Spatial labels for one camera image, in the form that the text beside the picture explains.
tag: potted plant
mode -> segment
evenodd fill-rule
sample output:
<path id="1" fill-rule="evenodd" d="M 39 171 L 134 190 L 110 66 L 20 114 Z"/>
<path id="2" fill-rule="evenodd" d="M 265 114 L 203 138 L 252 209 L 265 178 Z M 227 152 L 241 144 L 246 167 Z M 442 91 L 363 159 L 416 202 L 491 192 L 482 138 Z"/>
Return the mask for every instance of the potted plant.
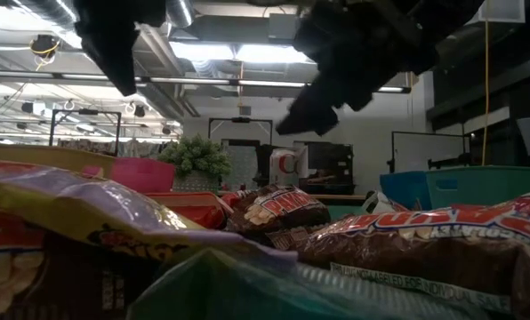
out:
<path id="1" fill-rule="evenodd" d="M 199 134 L 169 143 L 158 160 L 176 167 L 173 191 L 217 191 L 220 176 L 231 172 L 229 157 L 221 145 Z"/>

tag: pink bin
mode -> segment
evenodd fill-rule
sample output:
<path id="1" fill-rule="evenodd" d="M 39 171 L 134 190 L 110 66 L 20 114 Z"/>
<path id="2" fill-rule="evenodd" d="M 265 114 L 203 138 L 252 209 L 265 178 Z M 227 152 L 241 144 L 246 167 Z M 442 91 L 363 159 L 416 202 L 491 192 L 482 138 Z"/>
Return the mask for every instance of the pink bin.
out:
<path id="1" fill-rule="evenodd" d="M 97 174 L 100 168 L 86 166 L 84 173 Z M 169 192 L 173 188 L 174 166 L 157 160 L 118 157 L 105 177 L 141 193 Z"/>

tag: snack bag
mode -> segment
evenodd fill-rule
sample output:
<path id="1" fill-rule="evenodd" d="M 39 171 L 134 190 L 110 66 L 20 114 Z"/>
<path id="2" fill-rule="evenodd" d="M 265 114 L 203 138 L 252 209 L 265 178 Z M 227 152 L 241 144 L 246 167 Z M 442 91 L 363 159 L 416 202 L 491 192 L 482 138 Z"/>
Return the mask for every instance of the snack bag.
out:
<path id="1" fill-rule="evenodd" d="M 0 209 L 68 238 L 143 258 L 166 260 L 200 244 L 294 258 L 240 235 L 203 229 L 114 181 L 42 165 L 0 161 Z"/>
<path id="2" fill-rule="evenodd" d="M 221 197 L 221 201 L 226 203 L 230 208 L 233 208 L 241 199 L 245 198 L 252 194 L 252 190 L 238 190 L 235 192 L 230 192 Z"/>
<path id="3" fill-rule="evenodd" d="M 128 320 L 487 320 L 417 292 L 352 279 L 270 256 L 202 249 L 168 270 L 130 307 Z"/>
<path id="4" fill-rule="evenodd" d="M 301 243 L 299 259 L 530 319 L 530 212 L 514 206 L 350 217 Z"/>
<path id="5" fill-rule="evenodd" d="M 1 318 L 121 319 L 158 268 L 0 212 Z"/>
<path id="6" fill-rule="evenodd" d="M 380 191 L 370 191 L 365 196 L 362 209 L 369 213 L 383 213 L 383 212 L 406 212 L 408 211 L 403 205 L 387 198 Z"/>
<path id="7" fill-rule="evenodd" d="M 279 231 L 330 222 L 326 206 L 294 186 L 268 185 L 246 195 L 232 209 L 227 230 L 268 246 L 275 244 Z M 277 248 L 287 249 L 281 244 Z"/>

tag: blue plastic bin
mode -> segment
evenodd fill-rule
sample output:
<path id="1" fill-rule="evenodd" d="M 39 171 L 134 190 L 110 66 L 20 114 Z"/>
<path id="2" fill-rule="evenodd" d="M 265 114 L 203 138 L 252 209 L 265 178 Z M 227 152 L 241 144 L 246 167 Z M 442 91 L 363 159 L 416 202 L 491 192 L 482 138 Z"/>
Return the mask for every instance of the blue plastic bin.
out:
<path id="1" fill-rule="evenodd" d="M 431 209 L 426 172 L 383 174 L 380 185 L 384 195 L 407 209 L 415 208 L 418 199 L 423 210 Z"/>
<path id="2" fill-rule="evenodd" d="M 530 192 L 530 168 L 483 166 L 427 172 L 433 208 L 500 204 Z"/>

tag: green plant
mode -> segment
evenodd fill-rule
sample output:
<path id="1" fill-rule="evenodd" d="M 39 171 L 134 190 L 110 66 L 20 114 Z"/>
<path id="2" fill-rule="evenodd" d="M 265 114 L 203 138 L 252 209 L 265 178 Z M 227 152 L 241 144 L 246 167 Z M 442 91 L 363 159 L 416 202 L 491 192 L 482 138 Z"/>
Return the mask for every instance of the green plant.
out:
<path id="1" fill-rule="evenodd" d="M 231 172 L 229 157 L 220 144 L 204 140 L 199 134 L 192 139 L 182 137 L 179 142 L 169 143 L 158 160 L 174 164 L 178 178 L 185 178 L 194 170 L 213 179 Z"/>

